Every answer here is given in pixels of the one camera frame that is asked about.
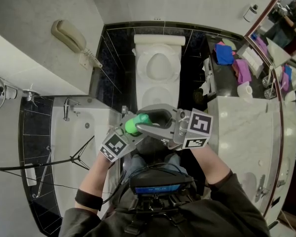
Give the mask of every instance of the bathtub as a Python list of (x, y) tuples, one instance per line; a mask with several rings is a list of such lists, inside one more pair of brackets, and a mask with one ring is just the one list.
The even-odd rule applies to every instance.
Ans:
[[(119, 123), (121, 114), (95, 99), (77, 97), (73, 98), (73, 100), (79, 101), (81, 105), (71, 106), (68, 113), (69, 121), (63, 120), (63, 103), (65, 98), (56, 98), (54, 101), (51, 120), (52, 161), (64, 160), (73, 156), (95, 135), (95, 138), (89, 142), (81, 156), (81, 160), (91, 167), (99, 153), (99, 146), (105, 139), (108, 129)], [(54, 184), (78, 188), (88, 170), (71, 162), (66, 162), (53, 165), (52, 172)], [(117, 161), (108, 172), (103, 190), (103, 200), (107, 199), (110, 196), (108, 193), (115, 189), (119, 173), (119, 161)], [(55, 193), (59, 211), (63, 217), (65, 211), (74, 206), (76, 190), (55, 186)], [(103, 217), (109, 206), (110, 202), (102, 206), (102, 210), (98, 212), (100, 218)]]

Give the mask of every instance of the jeans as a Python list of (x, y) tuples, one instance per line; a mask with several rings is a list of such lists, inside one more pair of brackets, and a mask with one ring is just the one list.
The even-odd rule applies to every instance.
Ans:
[(292, 41), (286, 36), (279, 23), (274, 24), (274, 26), (266, 32), (265, 37), (275, 42), (281, 48), (284, 48)]
[[(181, 158), (177, 154), (172, 154), (172, 155), (169, 155), (169, 157), (165, 158), (165, 163), (171, 163), (171, 164), (175, 165), (182, 173), (187, 175), (186, 169), (180, 166), (180, 162), (181, 162)], [(123, 183), (126, 182), (128, 177), (132, 173), (134, 173), (136, 170), (146, 167), (146, 166), (147, 166), (147, 164), (142, 157), (140, 157), (139, 155), (134, 155), (132, 158), (131, 166), (127, 170), (126, 175), (124, 177)], [(165, 164), (165, 165), (160, 165), (160, 166), (163, 169), (179, 172), (178, 169), (172, 165)]]

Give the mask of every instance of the man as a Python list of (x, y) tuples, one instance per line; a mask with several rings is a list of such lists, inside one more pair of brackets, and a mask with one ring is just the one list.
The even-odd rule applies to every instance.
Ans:
[(289, 7), (292, 10), (292, 15), (281, 14), (283, 18), (265, 34), (265, 37), (278, 44), (281, 48), (288, 45), (296, 36), (296, 0)]
[(167, 168), (146, 168), (145, 171), (140, 169), (140, 165), (144, 164), (143, 160), (135, 156), (131, 171), (126, 174), (129, 178), (126, 176), (113, 198), (113, 212), (107, 213), (101, 221), (97, 216), (98, 210), (95, 209), (97, 206), (94, 205), (99, 203), (98, 199), (102, 196), (110, 162), (100, 153), (77, 192), (76, 201), (84, 205), (75, 202), (74, 208), (66, 211), (60, 236), (269, 236), (264, 218), (245, 195), (236, 174), (231, 172), (209, 146), (191, 151), (212, 190), (211, 199), (194, 199), (161, 214), (156, 214), (156, 208), (151, 207), (148, 213), (132, 213), (130, 208), (136, 207), (134, 201), (138, 198), (129, 188), (132, 177), (150, 176), (157, 180), (165, 175), (173, 177), (173, 173), (187, 176), (184, 168), (178, 168), (180, 158), (176, 154), (168, 158)]

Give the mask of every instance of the toilet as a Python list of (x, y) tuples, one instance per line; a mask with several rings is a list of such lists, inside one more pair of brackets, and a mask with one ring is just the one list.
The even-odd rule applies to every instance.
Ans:
[(178, 106), (182, 46), (185, 37), (135, 35), (137, 107)]

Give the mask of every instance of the beige telephone handset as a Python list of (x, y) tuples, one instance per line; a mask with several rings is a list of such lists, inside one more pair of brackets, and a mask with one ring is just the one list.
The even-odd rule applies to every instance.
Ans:
[(95, 66), (99, 68), (102, 67), (102, 64), (95, 55), (86, 48), (87, 41), (84, 36), (68, 20), (56, 20), (51, 27), (51, 33), (66, 44), (73, 52), (84, 53), (93, 60)]

